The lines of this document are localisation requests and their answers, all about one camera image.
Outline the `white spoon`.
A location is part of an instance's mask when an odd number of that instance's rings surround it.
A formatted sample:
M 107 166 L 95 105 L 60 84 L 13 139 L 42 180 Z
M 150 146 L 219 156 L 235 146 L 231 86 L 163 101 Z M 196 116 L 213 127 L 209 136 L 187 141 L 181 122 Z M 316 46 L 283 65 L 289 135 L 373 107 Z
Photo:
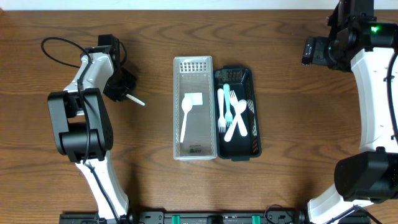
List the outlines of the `white spoon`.
M 183 143 L 185 137 L 185 130 L 187 125 L 187 114 L 192 109 L 192 101 L 190 97 L 185 97 L 182 100 L 182 110 L 183 110 L 183 123 L 181 128 L 180 143 Z
M 224 136 L 225 142 L 230 142 L 230 140 L 232 139 L 234 130 L 236 128 L 236 125 L 238 124 L 238 120 L 241 119 L 241 113 L 243 113 L 245 111 L 246 105 L 247 105 L 246 100 L 239 100 L 237 105 L 234 106 L 236 114 L 233 119 L 232 125 L 228 128 L 228 130 Z
M 141 106 L 145 106 L 145 105 L 146 105 L 143 101 L 141 101 L 140 99 L 138 99 L 138 98 L 136 98 L 135 96 L 132 96 L 132 95 L 130 95 L 130 94 L 127 94 L 127 95 L 126 95 L 126 98 L 132 100 L 133 102 L 135 102 L 135 103 L 137 103 L 137 104 L 139 104 L 139 105 L 141 105 Z

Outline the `white fork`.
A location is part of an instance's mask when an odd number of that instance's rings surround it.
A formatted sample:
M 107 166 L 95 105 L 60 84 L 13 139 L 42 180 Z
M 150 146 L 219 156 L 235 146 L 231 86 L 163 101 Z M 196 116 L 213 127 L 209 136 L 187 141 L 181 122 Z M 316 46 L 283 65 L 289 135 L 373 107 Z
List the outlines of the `white fork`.
M 224 91 L 222 88 L 217 90 L 217 99 L 218 99 L 218 111 L 219 111 L 219 118 L 218 118 L 218 129 L 220 133 L 224 133 L 226 131 L 226 120 L 224 118 Z

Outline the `pale green plastic fork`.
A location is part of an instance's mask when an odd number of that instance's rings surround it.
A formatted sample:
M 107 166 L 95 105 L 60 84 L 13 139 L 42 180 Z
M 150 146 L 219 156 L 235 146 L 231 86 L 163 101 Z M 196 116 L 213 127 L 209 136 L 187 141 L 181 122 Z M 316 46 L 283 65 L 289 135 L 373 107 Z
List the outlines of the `pale green plastic fork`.
M 225 101 L 225 105 L 226 105 L 226 113 L 225 113 L 224 118 L 226 120 L 226 126 L 230 127 L 233 122 L 233 115 L 230 110 L 230 97 L 229 97 L 230 86 L 229 86 L 229 84 L 225 83 L 223 85 L 223 91 L 224 91 L 224 101 Z

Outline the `white fork diagonal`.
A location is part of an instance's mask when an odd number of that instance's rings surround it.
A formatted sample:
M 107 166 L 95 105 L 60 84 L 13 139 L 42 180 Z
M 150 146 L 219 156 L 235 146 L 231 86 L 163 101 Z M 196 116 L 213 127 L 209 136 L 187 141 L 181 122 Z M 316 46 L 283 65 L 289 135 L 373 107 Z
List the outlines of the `white fork diagonal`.
M 238 124 L 240 135 L 242 137 L 245 137 L 248 135 L 248 131 L 246 129 L 246 126 L 244 124 L 241 114 L 246 110 L 247 102 L 246 102 L 246 100 L 238 100 L 234 90 L 231 90 L 229 92 L 229 97 L 230 97 L 230 103 L 232 104 L 232 106 L 235 110 L 234 120 Z

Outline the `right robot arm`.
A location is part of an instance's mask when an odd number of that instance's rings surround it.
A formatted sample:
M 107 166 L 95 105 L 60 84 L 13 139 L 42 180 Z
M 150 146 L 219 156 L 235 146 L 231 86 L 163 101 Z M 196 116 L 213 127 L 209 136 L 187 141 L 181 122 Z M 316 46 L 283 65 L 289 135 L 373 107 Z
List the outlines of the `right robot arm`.
M 340 1 L 326 37 L 309 37 L 303 65 L 350 72 L 358 89 L 361 141 L 340 160 L 331 187 L 308 201 L 302 223 L 371 223 L 367 206 L 397 198 L 397 25 L 379 22 L 374 3 Z

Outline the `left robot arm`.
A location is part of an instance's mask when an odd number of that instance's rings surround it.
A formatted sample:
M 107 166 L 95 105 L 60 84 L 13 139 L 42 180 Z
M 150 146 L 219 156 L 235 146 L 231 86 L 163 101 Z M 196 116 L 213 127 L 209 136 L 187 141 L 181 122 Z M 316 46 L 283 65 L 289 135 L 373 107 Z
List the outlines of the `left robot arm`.
M 83 173 L 98 206 L 96 213 L 61 214 L 60 223 L 138 222 L 113 167 L 113 128 L 103 100 L 123 101 L 136 86 L 123 67 L 124 49 L 114 35 L 99 35 L 97 46 L 81 50 L 71 83 L 47 98 L 57 151 Z

